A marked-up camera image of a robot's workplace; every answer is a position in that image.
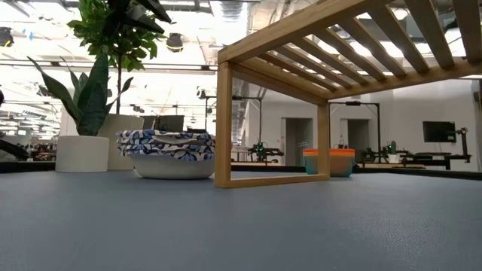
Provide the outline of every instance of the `tv screen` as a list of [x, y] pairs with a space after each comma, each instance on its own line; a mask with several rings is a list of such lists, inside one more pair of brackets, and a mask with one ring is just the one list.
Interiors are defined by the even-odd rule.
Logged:
[[423, 139], [425, 142], [457, 142], [455, 123], [450, 121], [424, 121]]

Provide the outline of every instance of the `white bowl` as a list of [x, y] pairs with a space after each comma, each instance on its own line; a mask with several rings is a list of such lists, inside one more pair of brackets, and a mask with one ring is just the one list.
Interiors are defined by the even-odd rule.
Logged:
[[136, 171], [144, 178], [201, 179], [214, 173], [214, 159], [183, 161], [170, 155], [131, 154]]

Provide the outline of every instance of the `wooden leg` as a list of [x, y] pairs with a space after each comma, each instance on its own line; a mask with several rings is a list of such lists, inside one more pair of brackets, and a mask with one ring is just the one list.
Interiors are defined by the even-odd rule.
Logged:
[[228, 187], [231, 180], [231, 102], [233, 71], [229, 62], [218, 66], [218, 100], [216, 105], [215, 186]]
[[318, 174], [330, 176], [330, 112], [328, 102], [318, 105]]

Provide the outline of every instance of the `snake plant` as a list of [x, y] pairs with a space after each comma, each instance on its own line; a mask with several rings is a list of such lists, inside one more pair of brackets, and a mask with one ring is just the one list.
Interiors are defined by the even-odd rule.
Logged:
[[[77, 124], [80, 136], [97, 136], [100, 127], [110, 112], [117, 98], [107, 104], [108, 96], [108, 57], [106, 54], [99, 56], [95, 61], [89, 76], [82, 73], [79, 78], [70, 71], [70, 78], [74, 85], [74, 96], [71, 96], [67, 87], [47, 75], [40, 65], [29, 57], [44, 79], [48, 92], [53, 97], [60, 99], [64, 108]], [[132, 78], [126, 81], [122, 90], [129, 89]]]

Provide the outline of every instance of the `white planter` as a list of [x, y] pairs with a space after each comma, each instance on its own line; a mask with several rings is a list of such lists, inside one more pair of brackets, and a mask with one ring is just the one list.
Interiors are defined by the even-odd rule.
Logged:
[[59, 137], [55, 171], [105, 172], [107, 161], [108, 139], [82, 135]]
[[134, 165], [129, 157], [119, 155], [117, 149], [116, 132], [124, 130], [142, 129], [144, 119], [136, 116], [121, 114], [109, 114], [97, 136], [106, 137], [109, 140], [108, 170], [133, 170]]

